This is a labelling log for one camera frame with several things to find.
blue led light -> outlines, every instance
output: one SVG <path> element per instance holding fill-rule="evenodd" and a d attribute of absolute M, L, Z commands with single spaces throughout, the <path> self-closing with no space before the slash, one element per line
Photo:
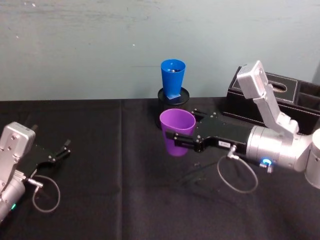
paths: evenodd
<path fill-rule="evenodd" d="M 270 160 L 270 159 L 267 159 L 267 158 L 264 158 L 264 159 L 262 160 L 262 163 L 263 163 L 264 165 L 267 165 L 267 166 L 270 166 L 270 165 L 272 164 L 271 160 Z"/>

cable connector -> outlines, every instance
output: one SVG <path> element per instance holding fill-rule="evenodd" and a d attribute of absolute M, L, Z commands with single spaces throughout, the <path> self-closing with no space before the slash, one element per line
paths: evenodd
<path fill-rule="evenodd" d="M 272 164 L 269 164 L 269 163 L 260 163 L 260 168 L 264 168 L 266 169 L 266 172 L 268 174 L 272 174 L 272 172 L 274 171 L 274 166 Z"/>
<path fill-rule="evenodd" d="M 236 150 L 237 150 L 237 146 L 236 146 L 236 145 L 232 145 L 232 146 L 230 147 L 230 150 L 229 150 L 228 154 L 227 154 L 227 157 L 228 157 L 229 159 L 239 160 L 239 156 L 234 155 L 234 153 L 236 152 Z"/>
<path fill-rule="evenodd" d="M 44 186 L 41 182 L 38 182 L 38 181 L 36 181 L 36 180 L 34 180 L 32 178 L 28 178 L 27 182 L 32 184 L 32 185 L 34 185 L 34 186 L 36 186 L 36 191 L 38 191 L 37 189 L 42 188 Z"/>

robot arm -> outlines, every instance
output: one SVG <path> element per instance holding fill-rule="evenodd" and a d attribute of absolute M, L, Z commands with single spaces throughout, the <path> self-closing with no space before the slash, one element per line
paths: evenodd
<path fill-rule="evenodd" d="M 253 99 L 262 116 L 262 126 L 239 126 L 223 122 L 217 114 L 195 109 L 198 124 L 193 136 L 167 132 L 176 146 L 201 153 L 206 147 L 229 149 L 229 158 L 241 156 L 272 172 L 280 166 L 304 172 L 308 182 L 320 189 L 320 129 L 311 135 L 298 133 L 298 123 L 280 111 L 272 85 L 260 61 L 246 64 L 237 74 L 246 99 Z"/>
<path fill-rule="evenodd" d="M 54 154 L 34 144 L 35 137 L 34 130 L 17 122 L 3 129 L 0 138 L 0 223 L 25 193 L 25 183 L 36 189 L 43 187 L 33 179 L 41 165 L 54 165 L 70 155 L 69 140 Z"/>

purple cup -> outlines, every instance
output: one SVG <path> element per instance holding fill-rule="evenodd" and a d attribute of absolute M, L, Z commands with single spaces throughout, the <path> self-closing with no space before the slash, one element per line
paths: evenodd
<path fill-rule="evenodd" d="M 195 130 L 195 117 L 186 110 L 171 108 L 163 111 L 160 114 L 160 122 L 167 152 L 175 157 L 181 157 L 185 155 L 188 152 L 188 148 L 175 146 L 174 140 L 166 137 L 166 131 L 170 130 L 175 133 L 190 136 Z"/>

blue cup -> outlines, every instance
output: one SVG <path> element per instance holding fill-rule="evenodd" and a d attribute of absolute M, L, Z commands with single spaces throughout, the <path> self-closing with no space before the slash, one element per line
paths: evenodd
<path fill-rule="evenodd" d="M 167 59 L 161 63 L 162 86 L 168 99 L 180 97 L 186 64 L 177 59 Z"/>

